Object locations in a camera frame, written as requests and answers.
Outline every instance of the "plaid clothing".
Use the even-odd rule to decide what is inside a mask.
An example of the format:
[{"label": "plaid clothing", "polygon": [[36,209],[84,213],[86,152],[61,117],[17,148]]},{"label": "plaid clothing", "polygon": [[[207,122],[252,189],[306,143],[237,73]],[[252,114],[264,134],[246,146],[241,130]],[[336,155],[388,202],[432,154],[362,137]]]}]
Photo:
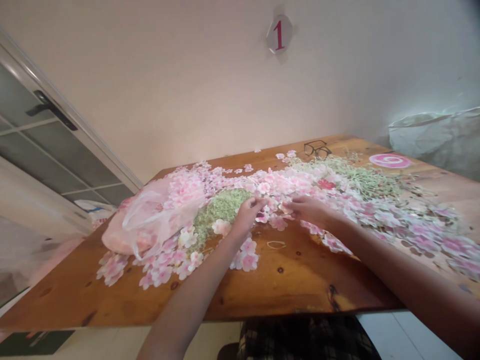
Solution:
[{"label": "plaid clothing", "polygon": [[244,322],[237,360],[381,360],[355,316]]}]

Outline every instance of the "door frame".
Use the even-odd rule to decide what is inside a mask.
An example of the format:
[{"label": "door frame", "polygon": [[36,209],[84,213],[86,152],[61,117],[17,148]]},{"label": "door frame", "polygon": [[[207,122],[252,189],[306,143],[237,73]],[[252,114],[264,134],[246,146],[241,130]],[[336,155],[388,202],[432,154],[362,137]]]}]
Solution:
[{"label": "door frame", "polygon": [[63,114],[81,131],[71,131],[127,188],[134,194],[143,183],[115,155],[74,107],[52,85],[45,75],[0,27],[0,63],[7,68],[31,93],[42,90]]}]

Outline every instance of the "black glasses frame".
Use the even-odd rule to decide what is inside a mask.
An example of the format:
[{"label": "black glasses frame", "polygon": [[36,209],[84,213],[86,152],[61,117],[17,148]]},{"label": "black glasses frame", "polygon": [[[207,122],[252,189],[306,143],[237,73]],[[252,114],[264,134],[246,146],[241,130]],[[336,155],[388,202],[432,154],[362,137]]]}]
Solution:
[{"label": "black glasses frame", "polygon": [[[313,143],[323,143],[322,146],[315,148]],[[327,147],[327,143],[323,140],[315,140],[306,142],[303,144],[303,151],[305,151],[305,155],[310,156],[315,153],[315,158],[317,160],[325,160],[328,155],[332,153],[332,151]]]}]

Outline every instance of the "red number 1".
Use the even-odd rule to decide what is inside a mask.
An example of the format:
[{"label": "red number 1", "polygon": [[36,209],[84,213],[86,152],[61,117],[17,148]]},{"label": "red number 1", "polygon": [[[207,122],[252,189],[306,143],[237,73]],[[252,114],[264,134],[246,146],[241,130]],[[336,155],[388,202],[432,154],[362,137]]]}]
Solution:
[{"label": "red number 1", "polygon": [[282,46],[282,20],[278,21],[278,24],[275,26],[273,31],[275,31],[277,29],[278,29],[278,32],[277,32],[277,34],[278,34],[278,47],[275,49],[275,51],[285,49],[285,46]]}]

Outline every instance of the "number 1 sign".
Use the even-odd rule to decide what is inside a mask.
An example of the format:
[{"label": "number 1 sign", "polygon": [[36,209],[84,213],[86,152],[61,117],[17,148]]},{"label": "number 1 sign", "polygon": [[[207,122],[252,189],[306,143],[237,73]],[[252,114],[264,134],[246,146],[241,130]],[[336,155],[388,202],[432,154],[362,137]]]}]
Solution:
[{"label": "number 1 sign", "polygon": [[273,19],[266,35],[266,43],[272,53],[281,54],[287,49],[292,40],[293,28],[290,19],[285,15],[278,15]]}]

